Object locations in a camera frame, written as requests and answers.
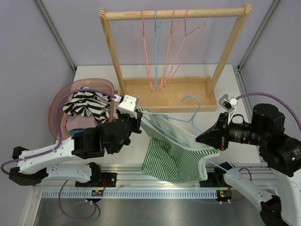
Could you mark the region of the red white striped tank top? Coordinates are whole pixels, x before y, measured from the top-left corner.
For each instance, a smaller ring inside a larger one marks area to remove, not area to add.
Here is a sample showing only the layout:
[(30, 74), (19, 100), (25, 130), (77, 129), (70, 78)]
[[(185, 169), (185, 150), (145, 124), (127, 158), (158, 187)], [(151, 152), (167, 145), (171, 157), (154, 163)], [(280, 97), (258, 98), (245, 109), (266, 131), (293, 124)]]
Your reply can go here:
[(66, 131), (67, 130), (67, 121), (68, 121), (68, 117), (66, 117), (64, 120), (63, 120), (63, 123), (62, 123), (62, 125), (63, 125), (63, 128), (64, 128), (64, 130)]

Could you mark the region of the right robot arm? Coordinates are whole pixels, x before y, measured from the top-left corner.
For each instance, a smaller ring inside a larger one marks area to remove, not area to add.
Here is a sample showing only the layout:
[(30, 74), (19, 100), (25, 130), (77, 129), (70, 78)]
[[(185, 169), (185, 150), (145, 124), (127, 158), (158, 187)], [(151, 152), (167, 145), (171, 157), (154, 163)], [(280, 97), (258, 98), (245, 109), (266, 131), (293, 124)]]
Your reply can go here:
[(267, 226), (301, 224), (301, 143), (284, 133), (285, 116), (271, 104), (253, 107), (251, 123), (233, 123), (228, 112), (196, 138), (220, 151), (229, 142), (255, 145), (277, 182), (277, 194), (266, 192), (234, 169), (214, 169), (214, 183), (237, 189), (259, 211)]

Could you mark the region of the green white striped tank top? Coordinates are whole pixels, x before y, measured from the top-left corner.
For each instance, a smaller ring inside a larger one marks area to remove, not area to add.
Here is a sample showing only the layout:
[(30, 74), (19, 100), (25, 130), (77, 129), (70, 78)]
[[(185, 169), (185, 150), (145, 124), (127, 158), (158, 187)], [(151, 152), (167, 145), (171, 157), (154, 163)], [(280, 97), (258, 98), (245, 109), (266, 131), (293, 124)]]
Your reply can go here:
[(196, 142), (196, 136), (173, 124), (164, 114), (146, 108), (141, 127), (150, 137), (142, 172), (170, 183), (207, 180), (206, 161), (218, 157), (219, 150)]

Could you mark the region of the mauve ribbed tank top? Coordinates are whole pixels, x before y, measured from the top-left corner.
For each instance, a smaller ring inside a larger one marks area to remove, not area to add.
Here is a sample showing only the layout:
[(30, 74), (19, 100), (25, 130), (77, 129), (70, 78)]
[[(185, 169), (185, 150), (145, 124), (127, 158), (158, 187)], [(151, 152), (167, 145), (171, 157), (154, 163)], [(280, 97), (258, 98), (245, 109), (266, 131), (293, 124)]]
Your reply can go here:
[(66, 122), (67, 131), (71, 131), (74, 129), (87, 129), (93, 128), (97, 125), (94, 116), (69, 116)]

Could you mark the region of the black white striped tank top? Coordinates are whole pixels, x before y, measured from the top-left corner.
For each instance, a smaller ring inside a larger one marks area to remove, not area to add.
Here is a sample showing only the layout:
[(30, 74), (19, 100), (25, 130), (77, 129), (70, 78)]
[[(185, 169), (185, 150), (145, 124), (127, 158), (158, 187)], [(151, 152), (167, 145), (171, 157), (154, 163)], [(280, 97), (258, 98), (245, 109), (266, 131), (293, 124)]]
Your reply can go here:
[(94, 116), (97, 123), (109, 121), (111, 112), (111, 97), (98, 92), (76, 92), (68, 97), (62, 106), (69, 116)]

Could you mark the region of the blue tank top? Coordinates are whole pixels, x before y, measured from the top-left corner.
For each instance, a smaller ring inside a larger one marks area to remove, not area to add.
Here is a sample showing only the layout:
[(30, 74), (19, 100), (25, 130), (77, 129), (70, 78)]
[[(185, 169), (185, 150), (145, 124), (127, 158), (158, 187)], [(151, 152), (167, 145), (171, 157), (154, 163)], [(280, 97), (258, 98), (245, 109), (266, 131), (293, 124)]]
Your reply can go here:
[(82, 132), (84, 129), (72, 129), (69, 131), (71, 136), (74, 136), (76, 133)]

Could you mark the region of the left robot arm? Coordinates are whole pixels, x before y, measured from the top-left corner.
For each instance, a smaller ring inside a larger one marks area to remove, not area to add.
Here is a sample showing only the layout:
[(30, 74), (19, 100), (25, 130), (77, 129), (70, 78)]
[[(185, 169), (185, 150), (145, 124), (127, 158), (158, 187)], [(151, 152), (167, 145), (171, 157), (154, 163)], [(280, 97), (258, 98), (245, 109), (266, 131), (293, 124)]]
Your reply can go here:
[(100, 158), (119, 153), (129, 145), (132, 133), (140, 134), (142, 113), (137, 117), (118, 112), (118, 118), (103, 125), (87, 128), (57, 145), (37, 150), (17, 146), (13, 159), (17, 167), (8, 178), (20, 186), (33, 186), (45, 180), (74, 181), (76, 187), (97, 187), (102, 181), (101, 168), (95, 162), (84, 166), (68, 165), (68, 161)]

